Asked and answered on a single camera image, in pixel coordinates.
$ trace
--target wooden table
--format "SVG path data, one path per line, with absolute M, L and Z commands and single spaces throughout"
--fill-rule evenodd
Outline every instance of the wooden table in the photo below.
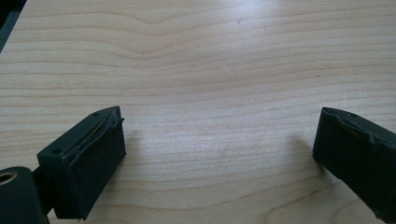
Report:
M 120 105 L 128 154 L 85 223 L 382 223 L 311 155 L 323 106 L 396 132 L 395 71 L 393 0 L 29 0 L 0 169 Z

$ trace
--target hole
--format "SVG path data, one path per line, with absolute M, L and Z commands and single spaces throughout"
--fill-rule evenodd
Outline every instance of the hole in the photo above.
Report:
M 349 113 L 349 114 L 347 114 L 349 117 L 352 117 L 352 118 L 357 118 L 358 116 L 356 115 L 356 114 L 351 114 L 351 113 Z
M 11 182 L 15 177 L 17 177 L 17 175 L 18 174 L 15 172 L 0 174 L 0 185 L 5 185 Z
M 54 154 L 54 155 L 59 155 L 61 153 L 62 153 L 62 151 L 59 148 L 55 148 L 52 150 L 52 154 Z

